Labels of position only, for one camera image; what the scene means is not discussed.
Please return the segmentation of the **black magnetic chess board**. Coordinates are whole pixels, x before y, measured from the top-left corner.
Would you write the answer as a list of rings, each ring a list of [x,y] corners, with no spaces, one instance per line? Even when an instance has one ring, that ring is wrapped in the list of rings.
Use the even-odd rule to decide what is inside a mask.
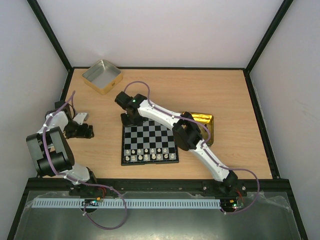
[[[152,160],[152,154],[156,154],[156,160]],[[139,155],[143,155],[143,160],[138,160]],[[178,147],[173,132],[166,126],[147,119],[142,125],[122,127],[122,166],[178,162]]]

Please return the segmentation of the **gold square tin box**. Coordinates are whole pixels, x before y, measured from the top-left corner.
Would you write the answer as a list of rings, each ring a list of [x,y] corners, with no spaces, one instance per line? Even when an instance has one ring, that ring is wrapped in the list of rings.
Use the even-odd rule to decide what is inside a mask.
[[[82,74],[84,83],[101,95],[106,95],[123,79],[122,71],[101,59]]]

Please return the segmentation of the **gold tin lid tray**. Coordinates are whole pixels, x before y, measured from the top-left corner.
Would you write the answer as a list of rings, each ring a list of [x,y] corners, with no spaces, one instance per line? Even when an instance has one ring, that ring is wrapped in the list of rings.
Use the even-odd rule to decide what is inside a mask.
[[[190,149],[195,149],[200,141],[210,147],[214,143],[214,117],[210,114],[183,112],[184,130],[188,136]]]

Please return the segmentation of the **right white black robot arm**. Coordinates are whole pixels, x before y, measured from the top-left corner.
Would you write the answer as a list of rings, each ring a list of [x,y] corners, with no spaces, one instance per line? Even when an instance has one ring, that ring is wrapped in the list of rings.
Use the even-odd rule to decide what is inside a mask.
[[[224,165],[212,152],[201,134],[197,122],[189,112],[179,113],[161,107],[146,96],[132,97],[124,91],[114,100],[123,110],[121,122],[126,127],[137,126],[150,119],[167,127],[173,133],[175,145],[183,151],[193,153],[210,171],[218,182],[218,191],[229,196],[238,184],[238,176]]]

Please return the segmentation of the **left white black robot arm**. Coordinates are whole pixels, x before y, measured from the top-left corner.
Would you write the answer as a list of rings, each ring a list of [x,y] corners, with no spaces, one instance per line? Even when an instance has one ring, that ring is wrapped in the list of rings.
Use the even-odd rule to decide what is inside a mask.
[[[75,108],[63,100],[54,103],[54,109],[45,114],[45,123],[36,133],[26,137],[26,144],[39,177],[62,177],[71,187],[82,191],[80,185],[94,185],[97,178],[88,167],[75,161],[67,140],[91,139],[95,136],[92,125],[85,123],[89,114],[76,113]]]

